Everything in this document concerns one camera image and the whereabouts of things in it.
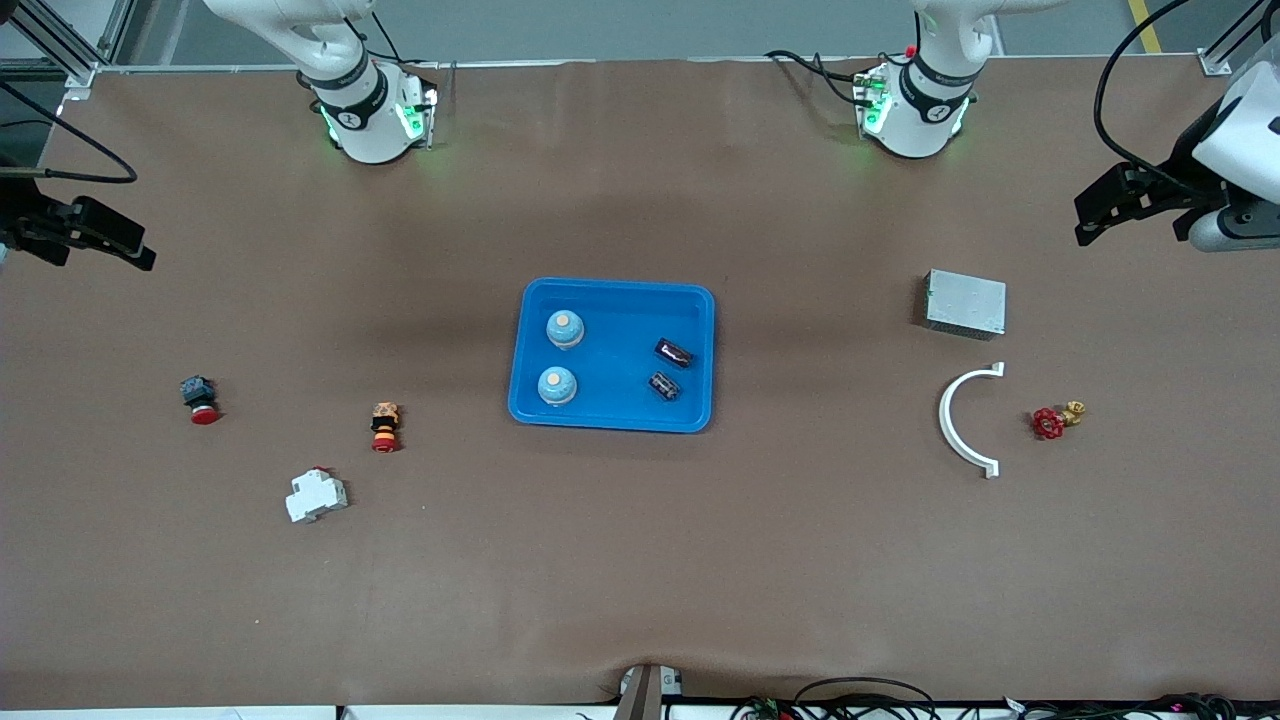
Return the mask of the brass valve red handwheel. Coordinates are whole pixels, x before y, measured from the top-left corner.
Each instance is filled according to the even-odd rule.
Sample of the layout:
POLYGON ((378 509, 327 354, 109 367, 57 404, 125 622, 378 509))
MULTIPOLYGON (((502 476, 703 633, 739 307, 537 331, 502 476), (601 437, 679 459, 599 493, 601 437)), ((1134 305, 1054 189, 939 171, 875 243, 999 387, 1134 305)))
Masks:
POLYGON ((1066 429, 1078 427, 1085 413, 1087 407, 1080 401, 1041 407, 1030 415, 1030 428, 1041 439, 1059 439, 1066 429))

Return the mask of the aluminium frame post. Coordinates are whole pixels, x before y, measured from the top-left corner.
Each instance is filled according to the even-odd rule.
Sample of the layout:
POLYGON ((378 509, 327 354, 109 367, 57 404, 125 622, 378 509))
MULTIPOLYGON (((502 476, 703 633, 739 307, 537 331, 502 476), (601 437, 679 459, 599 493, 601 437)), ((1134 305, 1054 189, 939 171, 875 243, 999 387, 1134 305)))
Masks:
POLYGON ((1247 0, 1226 28, 1197 55, 1207 76, 1244 70, 1268 41, 1280 37, 1280 0, 1247 0))
POLYGON ((5 24, 67 74, 68 88, 90 88, 93 73, 108 63, 46 0, 0 0, 0 26, 5 24))

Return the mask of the white curved plastic bracket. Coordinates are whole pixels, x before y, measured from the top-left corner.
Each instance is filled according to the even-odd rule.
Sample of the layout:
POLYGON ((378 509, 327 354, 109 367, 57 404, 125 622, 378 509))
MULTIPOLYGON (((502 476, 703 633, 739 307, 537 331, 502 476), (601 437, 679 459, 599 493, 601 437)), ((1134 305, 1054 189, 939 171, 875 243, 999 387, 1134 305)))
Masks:
POLYGON ((969 462, 974 468, 980 469, 983 477, 988 480, 1000 478, 1001 464, 997 459, 988 457, 975 451, 960 436, 955 425, 952 405, 956 393, 969 380, 979 378, 1004 378, 1005 372, 1006 372, 1006 364, 997 361, 989 364, 988 366, 977 368, 974 370, 957 375, 943 388, 937 406, 937 420, 940 425, 940 433, 942 434, 947 446, 965 462, 969 462))

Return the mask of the white circuit breaker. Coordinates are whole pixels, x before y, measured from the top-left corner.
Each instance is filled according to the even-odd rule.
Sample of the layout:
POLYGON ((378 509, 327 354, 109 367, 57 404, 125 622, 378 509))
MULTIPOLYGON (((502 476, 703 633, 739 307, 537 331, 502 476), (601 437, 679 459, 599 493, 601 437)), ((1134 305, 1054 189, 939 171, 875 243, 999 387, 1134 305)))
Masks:
POLYGON ((291 480, 285 510, 292 523, 315 523, 328 512, 349 506, 342 480, 325 468, 315 466, 291 480))

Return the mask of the red emergency stop button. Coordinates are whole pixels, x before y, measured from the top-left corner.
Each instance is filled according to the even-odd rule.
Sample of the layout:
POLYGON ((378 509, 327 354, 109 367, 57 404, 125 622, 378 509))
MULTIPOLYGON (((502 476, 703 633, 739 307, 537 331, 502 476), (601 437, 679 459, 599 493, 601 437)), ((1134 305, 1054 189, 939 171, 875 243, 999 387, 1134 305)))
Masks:
POLYGON ((186 378, 180 383, 180 396, 193 424, 206 427, 220 419, 216 389, 204 375, 186 378))

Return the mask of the blue plastic tray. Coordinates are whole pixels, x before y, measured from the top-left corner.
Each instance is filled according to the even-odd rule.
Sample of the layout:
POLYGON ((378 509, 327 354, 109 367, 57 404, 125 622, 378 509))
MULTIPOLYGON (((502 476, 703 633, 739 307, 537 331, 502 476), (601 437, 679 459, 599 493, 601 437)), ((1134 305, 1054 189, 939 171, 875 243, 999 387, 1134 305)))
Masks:
POLYGON ((532 281, 520 304, 509 373, 508 410, 524 424, 608 430, 694 434, 712 419, 716 377, 717 305, 699 284, 544 277, 532 281), (545 334, 548 316, 577 313, 585 338, 561 350, 545 334), (689 369, 654 352, 659 338, 690 351, 689 369), (579 380, 576 397, 544 404, 539 375, 564 366, 579 380), (648 384, 664 372, 682 393, 666 402, 648 384))

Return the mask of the grey metal box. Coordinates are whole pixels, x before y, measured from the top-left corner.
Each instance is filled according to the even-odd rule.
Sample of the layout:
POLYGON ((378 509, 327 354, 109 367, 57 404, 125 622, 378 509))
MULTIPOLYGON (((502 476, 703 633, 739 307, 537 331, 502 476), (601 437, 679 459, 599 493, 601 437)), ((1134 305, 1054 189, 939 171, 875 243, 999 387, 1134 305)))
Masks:
POLYGON ((931 269, 924 283, 923 325, 969 340, 1007 332, 1007 286, 977 275, 931 269))

